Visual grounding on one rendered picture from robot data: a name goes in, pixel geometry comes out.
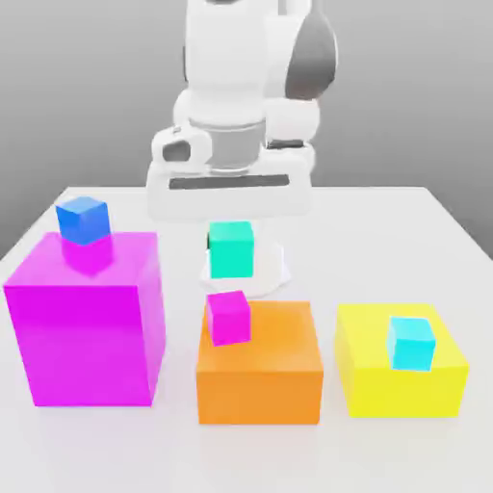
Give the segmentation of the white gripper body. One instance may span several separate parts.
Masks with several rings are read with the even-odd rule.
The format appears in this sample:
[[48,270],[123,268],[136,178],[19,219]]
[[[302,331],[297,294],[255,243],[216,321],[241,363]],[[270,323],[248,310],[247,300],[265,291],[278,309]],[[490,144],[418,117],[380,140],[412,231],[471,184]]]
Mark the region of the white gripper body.
[[155,221],[252,220],[306,213],[311,180],[299,158],[258,162],[244,175],[171,173],[153,162],[146,193]]

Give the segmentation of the small magenta cube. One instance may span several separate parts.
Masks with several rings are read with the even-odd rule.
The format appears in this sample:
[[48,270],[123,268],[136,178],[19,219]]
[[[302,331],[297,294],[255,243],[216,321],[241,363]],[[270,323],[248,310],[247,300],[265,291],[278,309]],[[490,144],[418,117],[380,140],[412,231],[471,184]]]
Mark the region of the small magenta cube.
[[242,344],[251,340],[251,310],[243,291],[208,295],[206,317],[215,347]]

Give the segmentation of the large orange box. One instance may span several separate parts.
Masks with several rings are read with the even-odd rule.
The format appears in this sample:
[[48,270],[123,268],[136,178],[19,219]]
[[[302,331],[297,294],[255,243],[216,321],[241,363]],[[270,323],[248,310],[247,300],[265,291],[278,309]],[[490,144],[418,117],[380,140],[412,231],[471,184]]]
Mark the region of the large orange box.
[[324,366],[311,304],[253,300],[251,340],[216,347],[202,320],[195,367],[202,425],[317,425]]

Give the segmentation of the small blue cube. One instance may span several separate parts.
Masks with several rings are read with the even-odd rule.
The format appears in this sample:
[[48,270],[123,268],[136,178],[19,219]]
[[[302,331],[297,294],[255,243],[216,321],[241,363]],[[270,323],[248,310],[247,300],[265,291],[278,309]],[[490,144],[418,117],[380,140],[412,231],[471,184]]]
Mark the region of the small blue cube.
[[65,240],[89,245],[111,234],[107,203],[79,196],[56,206],[60,232]]

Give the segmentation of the large yellow box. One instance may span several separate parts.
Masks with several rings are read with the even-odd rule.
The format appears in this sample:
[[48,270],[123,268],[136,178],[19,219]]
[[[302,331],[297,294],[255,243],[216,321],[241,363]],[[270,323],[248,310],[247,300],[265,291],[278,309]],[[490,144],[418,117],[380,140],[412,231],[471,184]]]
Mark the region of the large yellow box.
[[[429,322],[436,346],[428,371],[392,367],[393,318]],[[351,417],[441,418],[459,412],[469,363],[431,304],[341,304],[334,351]]]

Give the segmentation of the small teal cube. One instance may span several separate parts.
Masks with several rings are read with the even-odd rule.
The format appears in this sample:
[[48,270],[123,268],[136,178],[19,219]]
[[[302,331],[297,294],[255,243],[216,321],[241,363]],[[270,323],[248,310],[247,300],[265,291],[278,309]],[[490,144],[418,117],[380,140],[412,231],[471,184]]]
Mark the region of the small teal cube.
[[254,271],[254,234],[249,221],[213,221],[208,247],[212,278],[249,278]]

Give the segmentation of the small cyan cube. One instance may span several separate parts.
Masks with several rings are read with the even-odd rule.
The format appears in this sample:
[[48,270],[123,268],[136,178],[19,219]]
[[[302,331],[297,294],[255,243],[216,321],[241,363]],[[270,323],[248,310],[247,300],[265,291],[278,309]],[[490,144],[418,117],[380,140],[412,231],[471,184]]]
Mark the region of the small cyan cube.
[[426,318],[392,316],[386,348],[392,370],[429,372],[436,337]]

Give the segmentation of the large magenta box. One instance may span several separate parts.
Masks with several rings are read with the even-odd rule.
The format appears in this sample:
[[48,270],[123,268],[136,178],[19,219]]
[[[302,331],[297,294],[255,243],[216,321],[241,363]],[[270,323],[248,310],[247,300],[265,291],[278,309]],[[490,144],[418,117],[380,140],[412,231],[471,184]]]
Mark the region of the large magenta box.
[[150,406],[166,346],[153,232],[45,234],[4,285],[37,406]]

